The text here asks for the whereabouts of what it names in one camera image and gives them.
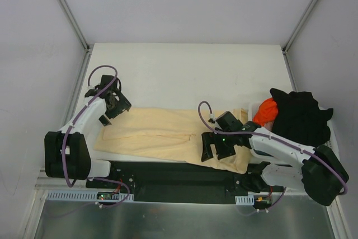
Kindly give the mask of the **white laundry basket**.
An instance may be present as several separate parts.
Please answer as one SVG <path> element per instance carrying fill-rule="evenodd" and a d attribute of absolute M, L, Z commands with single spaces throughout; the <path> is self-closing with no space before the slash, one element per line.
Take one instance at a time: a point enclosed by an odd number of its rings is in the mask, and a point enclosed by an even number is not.
<path fill-rule="evenodd" d="M 248 105 L 248 113 L 247 113 L 248 120 L 253 119 L 253 117 L 258 112 L 260 104 L 261 104 L 260 102 L 253 102 Z M 325 145 L 328 146 L 335 153 L 336 157 L 340 160 L 338 143 L 337 143 L 337 139 L 335 136 L 335 132 L 333 130 L 333 125 L 332 125 L 331 120 L 329 120 L 327 122 L 327 126 L 330 129 L 331 135 L 330 135 L 330 139 L 325 143 Z M 284 161 L 280 161 L 276 157 L 269 155 L 268 153 L 254 151 L 253 149 L 251 149 L 250 152 L 253 156 L 252 161 L 251 161 L 252 163 L 258 163 L 259 161 L 266 161 L 266 162 L 271 162 L 271 163 L 274 163 L 277 165 L 287 165 L 288 164 Z"/>

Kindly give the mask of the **left aluminium frame post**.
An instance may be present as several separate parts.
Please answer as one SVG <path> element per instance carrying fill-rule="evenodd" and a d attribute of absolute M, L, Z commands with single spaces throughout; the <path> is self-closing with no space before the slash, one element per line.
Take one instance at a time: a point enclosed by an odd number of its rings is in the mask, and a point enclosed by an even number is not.
<path fill-rule="evenodd" d="M 70 27 L 72 28 L 75 36 L 77 37 L 81 47 L 84 49 L 86 53 L 91 52 L 92 47 L 86 40 L 83 31 L 81 30 L 76 18 L 73 15 L 73 12 L 67 2 L 67 0 L 57 0 L 60 8 L 62 9 L 65 17 L 67 18 Z"/>

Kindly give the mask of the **cream yellow t shirt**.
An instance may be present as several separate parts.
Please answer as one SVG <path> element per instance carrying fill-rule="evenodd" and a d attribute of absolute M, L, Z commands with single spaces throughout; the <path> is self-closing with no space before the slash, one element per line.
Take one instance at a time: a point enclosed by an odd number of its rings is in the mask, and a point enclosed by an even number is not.
<path fill-rule="evenodd" d="M 196 110 L 132 108 L 102 128 L 94 149 L 99 152 L 187 162 L 244 174 L 251 153 L 236 146 L 234 155 L 201 161 L 202 138 L 207 127 Z"/>

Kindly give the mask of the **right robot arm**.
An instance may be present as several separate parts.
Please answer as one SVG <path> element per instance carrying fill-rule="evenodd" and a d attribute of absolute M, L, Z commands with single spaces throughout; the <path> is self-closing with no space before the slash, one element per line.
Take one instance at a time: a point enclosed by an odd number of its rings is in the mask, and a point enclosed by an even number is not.
<path fill-rule="evenodd" d="M 218 158 L 233 153 L 235 146 L 244 146 L 261 159 L 239 179 L 246 191 L 259 193 L 270 186 L 303 190 L 324 206 L 347 194 L 349 176 L 334 151 L 324 144 L 312 147 L 290 141 L 252 121 L 243 124 L 229 111 L 203 124 L 209 128 L 202 134 L 203 161 L 212 158 L 211 146 Z"/>

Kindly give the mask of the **right aluminium frame post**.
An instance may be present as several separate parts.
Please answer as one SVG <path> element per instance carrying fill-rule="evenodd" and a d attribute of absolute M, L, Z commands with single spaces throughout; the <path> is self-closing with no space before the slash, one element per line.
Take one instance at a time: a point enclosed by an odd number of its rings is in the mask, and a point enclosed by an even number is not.
<path fill-rule="evenodd" d="M 310 15 L 313 13 L 313 11 L 314 11 L 314 9 L 315 9 L 315 7 L 316 7 L 316 5 L 318 4 L 319 1 L 320 0 L 310 0 L 309 1 L 309 3 L 306 6 L 304 12 L 300 16 L 299 21 L 297 22 L 297 24 L 295 25 L 292 33 L 290 34 L 287 42 L 282 47 L 283 55 L 287 55 L 288 51 L 290 50 L 290 48 L 292 47 L 293 43 L 297 39 L 298 35 L 302 31 L 303 27 L 307 23 Z"/>

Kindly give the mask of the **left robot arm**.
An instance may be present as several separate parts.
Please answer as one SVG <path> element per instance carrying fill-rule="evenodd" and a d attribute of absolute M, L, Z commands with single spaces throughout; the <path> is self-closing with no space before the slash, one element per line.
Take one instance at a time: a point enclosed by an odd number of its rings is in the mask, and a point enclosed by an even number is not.
<path fill-rule="evenodd" d="M 120 80 L 103 75 L 101 82 L 85 94 L 78 114 L 59 131 L 46 134 L 46 175 L 71 180 L 98 177 L 104 187 L 113 188 L 119 176 L 111 170 L 110 161 L 94 156 L 94 145 L 102 128 L 130 108 L 131 103 L 121 92 Z"/>

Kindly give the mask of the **aluminium frame post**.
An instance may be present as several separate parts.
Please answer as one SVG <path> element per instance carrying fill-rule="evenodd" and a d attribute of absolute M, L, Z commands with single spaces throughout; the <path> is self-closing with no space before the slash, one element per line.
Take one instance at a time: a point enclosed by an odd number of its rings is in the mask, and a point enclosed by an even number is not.
<path fill-rule="evenodd" d="M 84 49 L 86 53 L 91 52 L 92 47 L 86 40 L 83 31 L 81 30 L 76 18 L 73 15 L 73 12 L 67 2 L 67 0 L 57 0 L 60 8 L 62 9 L 65 17 L 67 18 L 70 27 L 72 28 L 75 36 L 77 37 L 81 47 Z"/>
<path fill-rule="evenodd" d="M 297 39 L 298 35 L 302 31 L 303 27 L 307 23 L 310 15 L 313 13 L 313 11 L 314 11 L 314 9 L 315 9 L 315 7 L 316 7 L 316 5 L 318 4 L 319 1 L 320 0 L 310 0 L 309 1 L 309 3 L 306 6 L 304 12 L 300 16 L 299 21 L 297 22 L 297 24 L 295 25 L 292 33 L 290 34 L 287 42 L 282 47 L 283 55 L 287 55 L 288 51 L 290 50 L 290 48 L 292 47 L 293 43 Z"/>

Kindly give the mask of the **orange t shirt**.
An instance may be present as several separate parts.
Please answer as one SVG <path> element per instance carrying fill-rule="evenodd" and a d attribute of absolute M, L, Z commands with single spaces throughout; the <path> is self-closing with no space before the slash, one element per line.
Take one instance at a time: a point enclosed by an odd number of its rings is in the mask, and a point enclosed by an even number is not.
<path fill-rule="evenodd" d="M 271 97 L 265 100 L 258 108 L 258 111 L 253 117 L 253 122 L 264 126 L 268 123 L 273 123 L 278 115 L 278 107 L 275 100 Z"/>

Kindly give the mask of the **black t shirt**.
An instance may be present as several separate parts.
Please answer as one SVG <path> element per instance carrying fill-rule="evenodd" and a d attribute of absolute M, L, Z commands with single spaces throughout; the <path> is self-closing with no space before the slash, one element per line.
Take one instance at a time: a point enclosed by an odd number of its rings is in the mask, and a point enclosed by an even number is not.
<path fill-rule="evenodd" d="M 270 94 L 277 104 L 278 115 L 272 132 L 307 146 L 317 147 L 329 141 L 331 130 L 328 121 L 333 117 L 332 108 L 322 110 L 311 92 L 286 93 L 276 88 Z"/>

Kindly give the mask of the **pink garment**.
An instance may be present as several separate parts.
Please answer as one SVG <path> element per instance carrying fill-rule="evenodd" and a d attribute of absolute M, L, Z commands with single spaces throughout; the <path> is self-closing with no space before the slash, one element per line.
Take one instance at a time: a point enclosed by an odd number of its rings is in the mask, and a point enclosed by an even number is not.
<path fill-rule="evenodd" d="M 274 122 L 270 121 L 270 122 L 265 123 L 263 127 L 271 132 L 273 129 L 273 125 L 274 125 Z"/>

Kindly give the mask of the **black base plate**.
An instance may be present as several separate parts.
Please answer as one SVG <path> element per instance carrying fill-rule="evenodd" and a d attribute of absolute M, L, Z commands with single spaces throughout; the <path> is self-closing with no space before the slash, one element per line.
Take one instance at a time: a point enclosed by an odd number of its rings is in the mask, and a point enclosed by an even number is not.
<path fill-rule="evenodd" d="M 130 192 L 135 201 L 193 204 L 234 204 L 237 196 L 282 192 L 251 175 L 259 168 L 249 165 L 241 175 L 188 163 L 112 161 L 106 181 L 87 181 L 86 187 L 110 191 L 121 181 L 121 193 Z"/>

